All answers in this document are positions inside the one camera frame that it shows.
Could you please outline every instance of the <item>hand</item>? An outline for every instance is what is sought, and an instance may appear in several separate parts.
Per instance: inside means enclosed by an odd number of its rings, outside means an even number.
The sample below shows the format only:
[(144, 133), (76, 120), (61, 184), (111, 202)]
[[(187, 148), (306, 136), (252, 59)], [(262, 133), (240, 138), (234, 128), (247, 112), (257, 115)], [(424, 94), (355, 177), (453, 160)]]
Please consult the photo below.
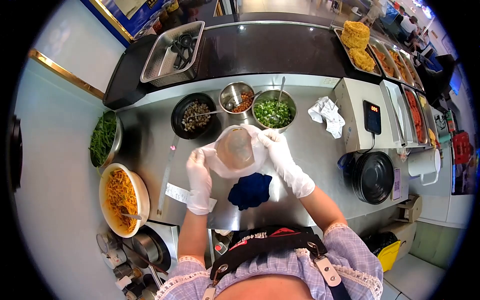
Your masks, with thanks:
[(187, 160), (190, 196), (187, 208), (196, 215), (208, 214), (208, 199), (212, 193), (212, 178), (201, 149), (195, 149)]
[(315, 189), (315, 183), (293, 161), (285, 136), (266, 129), (258, 134), (258, 140), (268, 148), (276, 172), (292, 188), (297, 198), (310, 195)]

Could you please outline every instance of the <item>black bowl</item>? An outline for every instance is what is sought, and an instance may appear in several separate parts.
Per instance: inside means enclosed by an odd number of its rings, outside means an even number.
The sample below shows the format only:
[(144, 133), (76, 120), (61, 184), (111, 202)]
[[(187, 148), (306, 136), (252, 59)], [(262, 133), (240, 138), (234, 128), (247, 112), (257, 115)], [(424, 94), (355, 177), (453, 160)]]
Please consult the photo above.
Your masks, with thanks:
[(212, 132), (214, 128), (214, 123), (218, 123), (218, 118), (216, 114), (211, 114), (210, 121), (204, 127), (195, 128), (193, 132), (185, 131), (184, 130), (185, 127), (181, 123), (183, 120), (183, 114), (185, 113), (185, 110), (187, 109), (187, 107), (195, 101), (198, 101), (198, 103), (200, 104), (204, 104), (204, 103), (207, 104), (208, 109), (210, 111), (216, 110), (215, 102), (213, 102), (210, 96), (204, 93), (190, 94), (185, 96), (182, 100), (180, 100), (180, 102), (177, 103), (177, 105), (173, 109), (171, 123), (172, 123), (172, 129), (175, 132), (175, 134), (185, 140), (196, 139), (201, 135), (205, 135), (209, 132)]
[(354, 191), (370, 204), (380, 204), (390, 195), (394, 184), (394, 167), (384, 152), (372, 152), (359, 159), (355, 170)]

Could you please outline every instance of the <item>red logo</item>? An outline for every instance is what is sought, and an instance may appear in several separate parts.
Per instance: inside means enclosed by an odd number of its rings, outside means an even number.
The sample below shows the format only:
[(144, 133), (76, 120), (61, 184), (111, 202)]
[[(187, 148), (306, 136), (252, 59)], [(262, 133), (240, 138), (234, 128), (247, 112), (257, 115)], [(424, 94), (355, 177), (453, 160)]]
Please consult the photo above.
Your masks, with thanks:
[(295, 234), (299, 234), (300, 232), (295, 232), (291, 229), (288, 229), (288, 228), (280, 228), (279, 230), (275, 231), (274, 233), (272, 233), (270, 236), (271, 237), (284, 237), (284, 236), (287, 236), (287, 235), (295, 235)]
[(235, 249), (237, 248), (238, 246), (241, 246), (241, 245), (246, 245), (248, 242), (248, 240), (244, 240), (244, 241), (239, 241), (238, 243), (236, 243), (232, 248), (230, 248), (228, 251), (231, 251), (232, 249)]

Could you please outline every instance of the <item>apron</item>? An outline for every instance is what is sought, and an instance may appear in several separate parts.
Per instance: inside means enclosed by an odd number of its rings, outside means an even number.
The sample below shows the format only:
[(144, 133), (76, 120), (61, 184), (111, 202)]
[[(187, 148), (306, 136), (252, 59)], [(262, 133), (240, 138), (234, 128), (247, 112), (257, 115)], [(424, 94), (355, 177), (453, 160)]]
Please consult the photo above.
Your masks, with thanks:
[(318, 267), (334, 300), (350, 300), (347, 289), (332, 264), (325, 256), (327, 249), (322, 240), (311, 228), (295, 228), (285, 226), (267, 226), (247, 230), (240, 236), (232, 238), (229, 249), (217, 259), (210, 273), (213, 283), (208, 285), (202, 300), (215, 298), (216, 285), (226, 274), (235, 271), (243, 262), (255, 258), (262, 253), (284, 249), (306, 248), (315, 257), (313, 263)]

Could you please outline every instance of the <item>scale display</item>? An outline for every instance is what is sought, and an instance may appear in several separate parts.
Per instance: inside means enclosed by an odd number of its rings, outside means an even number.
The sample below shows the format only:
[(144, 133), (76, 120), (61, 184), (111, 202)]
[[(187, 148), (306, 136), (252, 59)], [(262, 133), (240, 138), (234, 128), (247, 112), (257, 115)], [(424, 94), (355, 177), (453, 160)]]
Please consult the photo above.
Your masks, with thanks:
[(381, 134), (382, 121), (380, 119), (380, 107), (364, 100), (363, 115), (365, 118), (365, 130), (376, 135)]

